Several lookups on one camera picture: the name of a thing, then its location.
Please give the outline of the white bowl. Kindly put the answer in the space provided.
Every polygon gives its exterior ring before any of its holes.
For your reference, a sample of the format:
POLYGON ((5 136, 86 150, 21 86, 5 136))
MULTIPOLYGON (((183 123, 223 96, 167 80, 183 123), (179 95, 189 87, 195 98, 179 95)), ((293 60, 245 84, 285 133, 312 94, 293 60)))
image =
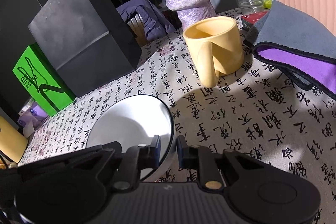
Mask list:
POLYGON ((141 171, 144 181, 157 181, 169 169, 176 151, 174 120, 161 99, 150 95, 124 98, 109 107, 94 123, 87 147, 120 143, 122 152, 139 144, 149 145, 155 135, 161 137, 159 167, 141 171))

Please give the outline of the yellow thermos jug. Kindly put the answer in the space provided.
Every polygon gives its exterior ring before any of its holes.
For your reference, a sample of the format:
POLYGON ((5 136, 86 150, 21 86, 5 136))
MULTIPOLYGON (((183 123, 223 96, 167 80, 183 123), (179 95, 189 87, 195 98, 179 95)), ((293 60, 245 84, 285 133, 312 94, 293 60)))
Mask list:
POLYGON ((20 162, 27 148, 28 140, 3 117, 0 117, 0 128, 1 152, 15 163, 20 162))

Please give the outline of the calligraphy print tablecloth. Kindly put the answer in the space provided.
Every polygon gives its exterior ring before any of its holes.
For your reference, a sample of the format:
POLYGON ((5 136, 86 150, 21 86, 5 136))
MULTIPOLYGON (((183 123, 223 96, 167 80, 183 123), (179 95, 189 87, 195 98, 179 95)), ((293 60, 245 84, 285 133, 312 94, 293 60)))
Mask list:
POLYGON ((201 85, 181 31, 142 49, 139 68, 74 101, 31 137, 21 165, 85 148, 94 123, 116 102, 140 95, 169 107, 177 135, 213 152, 232 149, 313 183, 314 223, 335 223, 335 100, 305 91, 280 69, 245 61, 219 85, 201 85))

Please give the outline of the purple tissue pack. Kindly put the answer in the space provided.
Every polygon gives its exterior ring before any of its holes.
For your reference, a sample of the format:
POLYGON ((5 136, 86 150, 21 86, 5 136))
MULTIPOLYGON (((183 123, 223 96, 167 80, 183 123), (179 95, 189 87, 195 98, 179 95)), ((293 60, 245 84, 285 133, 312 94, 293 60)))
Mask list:
POLYGON ((23 129, 24 137, 28 138, 40 128, 48 116, 49 115, 36 102, 30 107, 27 107, 25 112, 21 111, 18 124, 23 129))

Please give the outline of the yellow mug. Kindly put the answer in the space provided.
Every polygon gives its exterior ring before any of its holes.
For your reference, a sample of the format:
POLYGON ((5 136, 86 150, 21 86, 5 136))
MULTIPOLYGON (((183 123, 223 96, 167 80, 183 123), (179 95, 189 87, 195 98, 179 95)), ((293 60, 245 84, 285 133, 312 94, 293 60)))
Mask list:
POLYGON ((244 62, 238 25, 231 17, 198 21, 184 30, 183 38, 199 80, 207 88, 215 87, 219 76, 236 72, 244 62))

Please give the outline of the green paper bag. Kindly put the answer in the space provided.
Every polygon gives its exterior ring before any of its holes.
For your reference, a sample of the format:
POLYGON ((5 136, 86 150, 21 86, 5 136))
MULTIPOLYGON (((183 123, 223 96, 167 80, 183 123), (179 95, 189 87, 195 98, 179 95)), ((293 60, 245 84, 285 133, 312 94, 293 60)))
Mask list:
POLYGON ((51 117, 72 104, 76 98, 37 43, 25 49, 15 64, 13 73, 30 96, 51 117))

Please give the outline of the black paper bag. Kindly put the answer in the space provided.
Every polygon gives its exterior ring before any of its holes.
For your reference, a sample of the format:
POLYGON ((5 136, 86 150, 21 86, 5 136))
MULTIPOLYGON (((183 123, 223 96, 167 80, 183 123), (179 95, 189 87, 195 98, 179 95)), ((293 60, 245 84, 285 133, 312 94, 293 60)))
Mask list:
POLYGON ((110 0, 48 0, 28 28, 77 97, 132 73, 142 53, 110 0))

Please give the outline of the purple jacket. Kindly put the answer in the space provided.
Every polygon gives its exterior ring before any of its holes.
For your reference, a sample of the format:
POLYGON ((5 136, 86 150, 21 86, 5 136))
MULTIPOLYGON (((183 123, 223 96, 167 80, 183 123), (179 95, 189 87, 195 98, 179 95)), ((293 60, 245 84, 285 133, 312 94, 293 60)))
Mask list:
POLYGON ((130 0, 116 8, 122 20, 127 23, 138 14, 143 21, 145 37, 148 42, 164 38, 175 32, 175 27, 149 0, 130 0))

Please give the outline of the small red box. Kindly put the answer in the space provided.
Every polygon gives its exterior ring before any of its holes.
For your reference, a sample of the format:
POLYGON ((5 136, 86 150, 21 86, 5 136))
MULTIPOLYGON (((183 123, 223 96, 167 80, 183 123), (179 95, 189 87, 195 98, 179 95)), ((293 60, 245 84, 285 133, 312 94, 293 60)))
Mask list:
POLYGON ((264 15, 267 14, 266 11, 261 11, 253 14, 242 15, 241 16, 241 24, 242 28, 248 31, 259 19, 261 19, 264 15))

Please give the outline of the grey purple cloth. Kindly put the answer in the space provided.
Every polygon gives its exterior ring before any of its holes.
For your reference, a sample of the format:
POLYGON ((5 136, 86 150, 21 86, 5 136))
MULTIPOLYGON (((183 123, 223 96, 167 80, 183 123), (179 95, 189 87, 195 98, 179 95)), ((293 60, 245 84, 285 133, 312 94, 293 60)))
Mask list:
POLYGON ((299 88, 316 87, 335 98, 335 36, 310 15, 274 1, 243 43, 299 88))

